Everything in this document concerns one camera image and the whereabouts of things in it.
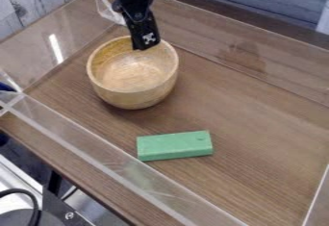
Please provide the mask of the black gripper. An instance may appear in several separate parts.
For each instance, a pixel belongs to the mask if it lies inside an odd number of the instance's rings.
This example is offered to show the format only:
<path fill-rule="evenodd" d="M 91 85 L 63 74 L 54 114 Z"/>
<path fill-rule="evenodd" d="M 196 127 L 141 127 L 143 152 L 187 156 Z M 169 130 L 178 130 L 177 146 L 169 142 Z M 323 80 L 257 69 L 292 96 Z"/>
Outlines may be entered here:
<path fill-rule="evenodd" d="M 147 50 L 161 41 L 155 18 L 149 11 L 151 2 L 153 0 L 115 0 L 113 3 L 114 11 L 123 14 L 134 50 Z"/>

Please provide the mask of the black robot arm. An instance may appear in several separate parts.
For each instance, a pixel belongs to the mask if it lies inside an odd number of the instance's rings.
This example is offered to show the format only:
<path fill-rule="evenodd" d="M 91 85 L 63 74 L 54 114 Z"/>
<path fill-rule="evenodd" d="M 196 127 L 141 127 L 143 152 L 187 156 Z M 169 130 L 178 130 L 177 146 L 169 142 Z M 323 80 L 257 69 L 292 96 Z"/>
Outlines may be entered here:
<path fill-rule="evenodd" d="M 98 14 L 114 24 L 127 28 L 134 50 L 149 50 L 161 42 L 154 0 L 95 0 Z"/>

